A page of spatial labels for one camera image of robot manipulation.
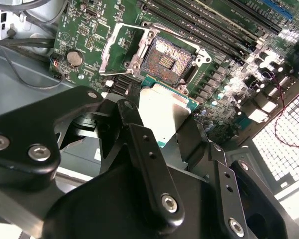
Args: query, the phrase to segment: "black plastic bracket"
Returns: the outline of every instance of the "black plastic bracket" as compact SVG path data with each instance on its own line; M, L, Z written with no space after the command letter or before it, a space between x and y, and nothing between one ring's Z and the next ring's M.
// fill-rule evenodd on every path
M98 92L78 86L0 115L0 135L8 140L0 150L0 185L24 190L46 187L60 164L59 147L69 125L83 112L96 110L102 100ZM29 150L36 145L49 151L48 159L30 158Z
M248 227L257 238L299 239L299 226L250 165L235 161L235 171Z

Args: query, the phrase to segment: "blue slot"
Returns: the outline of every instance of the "blue slot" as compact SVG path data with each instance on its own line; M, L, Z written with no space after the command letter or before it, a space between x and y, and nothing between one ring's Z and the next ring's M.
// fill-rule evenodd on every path
M267 6L271 7L273 10L275 10L280 15L284 16L285 18L287 18L288 20L292 20L293 16L289 12L287 12L286 10L284 10L282 7L276 5L274 2L272 2L270 0L261 0L261 1L264 4L266 4Z

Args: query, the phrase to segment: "cable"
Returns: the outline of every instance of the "cable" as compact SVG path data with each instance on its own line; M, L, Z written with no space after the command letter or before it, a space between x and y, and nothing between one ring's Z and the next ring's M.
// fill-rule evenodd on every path
M58 83L56 83L56 84L54 84L54 85L51 85L51 86L35 86L35 85L32 85L32 84L29 84L29 83L27 83L26 81L24 81L24 80L22 79L22 77L19 75L17 69L15 68L15 66L14 66L14 64L13 64L13 62L11 61L10 57L8 56L8 54L6 53L6 51L4 50L4 48L3 48L1 45L0 45L0 50L1 50L1 52L3 53L4 57L6 58L7 62L9 63L9 65L11 66L11 68L13 69L14 73L16 74L18 80L19 80L22 84L24 84L24 85L26 85L26 86L28 86L28 87L30 87L30 88L37 89L37 90L50 90L50 89L53 89L53 88L58 87L58 86L61 85L62 82L65 80L65 74L63 73L63 71L61 71L61 69L58 67L57 64L54 64L54 66L55 66L55 68L57 69L57 71L60 72L61 75L62 75L61 80L60 80Z
M1 46L28 46L38 48L53 48L54 39L26 38L26 39L4 39L0 41Z
M30 14L28 14L27 12L21 12L21 11L15 11L14 12L15 15L19 16L21 14L25 14L26 15L26 20L31 23L34 24L38 27L40 27L43 31L45 31L46 33L50 34L51 36L55 36L56 31L51 30L49 27L45 26L44 24L42 24L38 19L36 19L35 17L31 16Z
M27 10L31 10L46 5L50 1L51 0L34 0L32 2L24 3L21 5L15 5L15 6L0 4L0 10L1 11L27 11Z
M63 14L64 10L66 9L66 6L68 5L68 2L69 2L69 0L64 0L64 3L62 5L59 13L49 21L41 21L40 19L38 19L38 18L32 16L31 14L29 14L27 11L24 11L23 14L26 15L27 18L33 18L32 21L38 22L39 24L45 24L45 25L53 24Z
M285 141L283 141L282 139L279 138L278 134L277 134L277 125L278 125L278 121L281 119L281 116L283 115L283 113L285 112L287 106L285 105L285 100L284 100L284 94L283 94L283 89L281 87L281 85L279 84L278 80L272 76L272 78L277 82L277 87L278 87L278 91L279 91L279 94L280 94L280 99L282 101L282 104L283 104L283 108L282 110L280 111L276 121L275 121L275 124L274 124L274 135L275 135L275 138L282 144L288 146L288 147L295 147L295 148L299 148L299 145L295 145L295 144L289 144Z

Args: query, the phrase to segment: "capacitor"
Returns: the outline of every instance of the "capacitor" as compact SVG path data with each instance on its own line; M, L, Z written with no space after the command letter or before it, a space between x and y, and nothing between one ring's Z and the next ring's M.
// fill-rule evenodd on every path
M238 95L234 95L234 99L237 103L241 103L241 98Z
M216 95L219 99L222 99L224 97L224 93L222 93L221 91L216 91Z
M238 80L237 77L234 76L229 76L227 79L230 84L234 84Z
M234 106L234 110L235 110L237 115L241 115L242 112L237 106Z
M226 84L226 83L223 83L221 84L221 86L223 87L224 90L229 90L230 89L230 85Z
M255 86L254 86L254 90L258 93L258 92L260 92L260 88L259 88L259 86L256 84Z
M284 70L284 68L283 68L281 65L277 64L277 63L274 62L274 61L271 62L270 65L271 65L277 72L281 72L281 71Z
M259 57L261 59L263 59L264 61L266 61L266 60L268 60L269 55L267 53L265 53L265 52L261 52L261 53L259 53Z
M209 100L209 102L210 102L210 104L211 104L212 106L216 106L216 105L217 105L217 100L216 100L215 98L211 98L211 99Z
M69 50L66 55L66 59L71 66L78 67L82 65L84 56L77 50Z
M206 109L205 107L202 108L202 110L201 110L201 114L202 114L202 115L207 114L207 109Z
M214 128L214 122L213 121L208 122L208 127L210 129L213 129Z
M260 58L256 58L256 59L254 60L254 63L255 63L259 68L262 68L261 66L264 65L264 61L263 61L262 59L260 59Z
M262 83L262 82L259 82L259 83L255 84L255 86L257 86L257 87L259 87L259 88L262 89L263 87L265 87L265 84Z
M206 133L210 132L210 128L208 126L205 126L204 130L205 130Z

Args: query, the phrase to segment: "mounting hole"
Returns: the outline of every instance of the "mounting hole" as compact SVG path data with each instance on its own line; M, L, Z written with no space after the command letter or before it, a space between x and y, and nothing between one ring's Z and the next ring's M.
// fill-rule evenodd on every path
M146 141L146 142L149 142L149 141L150 141L150 138L147 137L146 135L143 135L143 139L144 139L144 141Z
M229 187L228 185L226 185L226 188L229 192L231 192L231 193L234 192L234 190L231 187Z
M126 107L133 108L133 106L131 105L131 103L128 102L128 101L124 101L124 105L125 105Z
M151 159L156 159L157 158L156 155L154 153L152 153L152 152L149 153L149 157Z
M98 131L101 133L105 133L106 131L108 131L110 129L110 126L106 123L102 123L100 125L98 125Z

